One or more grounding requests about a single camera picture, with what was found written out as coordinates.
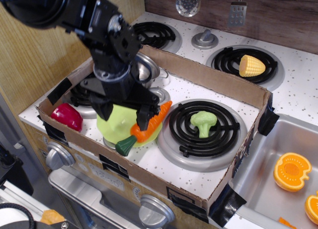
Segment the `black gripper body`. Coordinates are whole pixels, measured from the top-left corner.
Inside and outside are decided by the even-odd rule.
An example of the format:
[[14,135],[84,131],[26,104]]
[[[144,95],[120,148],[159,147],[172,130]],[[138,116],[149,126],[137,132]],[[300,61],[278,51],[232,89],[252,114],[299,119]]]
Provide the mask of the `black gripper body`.
[[119,72],[110,73],[93,68],[93,77],[80,82],[90,91],[89,101],[104,99],[116,105],[139,110],[150,106],[152,112],[159,112],[159,98],[145,88],[139,80],[138,65],[125,65]]

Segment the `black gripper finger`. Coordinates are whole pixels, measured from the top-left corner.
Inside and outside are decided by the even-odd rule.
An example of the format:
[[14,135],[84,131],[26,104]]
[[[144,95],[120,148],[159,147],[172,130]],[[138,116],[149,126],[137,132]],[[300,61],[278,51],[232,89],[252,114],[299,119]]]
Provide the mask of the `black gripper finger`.
[[148,129],[149,121],[153,117],[150,106],[141,106],[137,111],[137,125],[141,131]]
[[93,99],[91,105],[101,119],[108,121],[113,111],[112,102],[104,99]]

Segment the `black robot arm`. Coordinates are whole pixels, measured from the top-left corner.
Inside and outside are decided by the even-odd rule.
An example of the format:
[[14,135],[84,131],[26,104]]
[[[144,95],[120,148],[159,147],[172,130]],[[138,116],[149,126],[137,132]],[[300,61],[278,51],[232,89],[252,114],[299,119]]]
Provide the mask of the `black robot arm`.
[[159,113],[159,98],[143,86],[137,53],[139,37],[108,0],[0,0],[6,11],[37,29],[62,27],[74,32],[89,49],[94,77],[81,86],[90,93],[93,109],[108,120],[114,105],[137,111],[137,124],[146,130]]

